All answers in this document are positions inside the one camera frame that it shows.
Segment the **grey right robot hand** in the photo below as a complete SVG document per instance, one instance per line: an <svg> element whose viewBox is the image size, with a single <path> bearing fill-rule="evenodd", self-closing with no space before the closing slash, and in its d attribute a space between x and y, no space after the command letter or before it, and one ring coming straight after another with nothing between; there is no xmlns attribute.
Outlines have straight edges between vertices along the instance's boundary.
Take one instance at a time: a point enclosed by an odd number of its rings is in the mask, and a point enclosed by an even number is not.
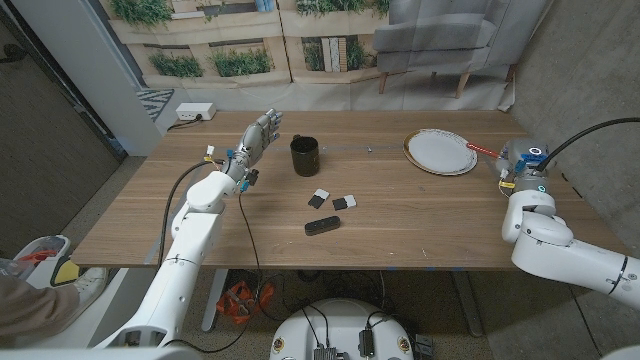
<svg viewBox="0 0 640 360"><path fill-rule="evenodd" d="M547 171L538 171L536 167L548 155L547 145L531 138L514 138L502 148L495 167L502 180L513 176L513 193L524 190L546 193L549 186Z"/></svg>

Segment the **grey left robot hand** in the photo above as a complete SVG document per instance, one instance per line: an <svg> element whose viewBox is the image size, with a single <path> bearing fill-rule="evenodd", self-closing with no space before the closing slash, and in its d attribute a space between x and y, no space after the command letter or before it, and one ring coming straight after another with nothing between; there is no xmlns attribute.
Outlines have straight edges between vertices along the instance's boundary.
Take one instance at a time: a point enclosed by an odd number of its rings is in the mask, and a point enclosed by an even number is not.
<svg viewBox="0 0 640 360"><path fill-rule="evenodd" d="M261 159L264 150L279 138L277 130L281 118L281 112L270 109L249 125L222 172L234 181L243 178Z"/></svg>

